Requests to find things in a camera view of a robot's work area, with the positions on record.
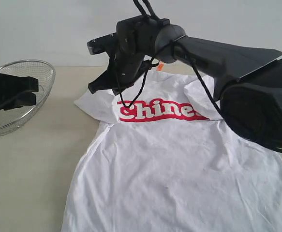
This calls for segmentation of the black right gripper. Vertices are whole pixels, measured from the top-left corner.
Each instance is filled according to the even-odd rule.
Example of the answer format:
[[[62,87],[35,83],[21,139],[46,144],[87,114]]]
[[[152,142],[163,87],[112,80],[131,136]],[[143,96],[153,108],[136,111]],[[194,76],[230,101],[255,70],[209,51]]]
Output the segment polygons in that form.
[[[96,80],[88,84],[91,94],[101,90],[111,89],[114,95],[119,95],[127,88],[132,87],[135,82],[145,73],[159,65],[144,59],[144,54],[127,55],[116,50],[109,55],[109,64]]]

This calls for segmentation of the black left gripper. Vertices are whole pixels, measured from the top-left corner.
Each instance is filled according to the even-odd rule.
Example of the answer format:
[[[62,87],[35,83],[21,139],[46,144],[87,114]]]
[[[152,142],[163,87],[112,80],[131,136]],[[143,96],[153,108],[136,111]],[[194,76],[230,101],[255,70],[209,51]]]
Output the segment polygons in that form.
[[[12,110],[36,104],[39,80],[31,76],[0,73],[0,110]]]

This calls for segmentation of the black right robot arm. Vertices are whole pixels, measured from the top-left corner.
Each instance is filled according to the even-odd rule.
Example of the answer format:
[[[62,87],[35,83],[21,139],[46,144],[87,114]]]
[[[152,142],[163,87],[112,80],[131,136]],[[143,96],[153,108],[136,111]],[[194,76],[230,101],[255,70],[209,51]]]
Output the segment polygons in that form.
[[[208,94],[238,136],[282,153],[282,52],[219,43],[186,35],[168,19],[136,16],[119,21],[116,32],[90,40],[90,54],[106,52],[107,70],[89,83],[91,93],[121,94],[152,68],[145,56],[180,61],[214,79]]]

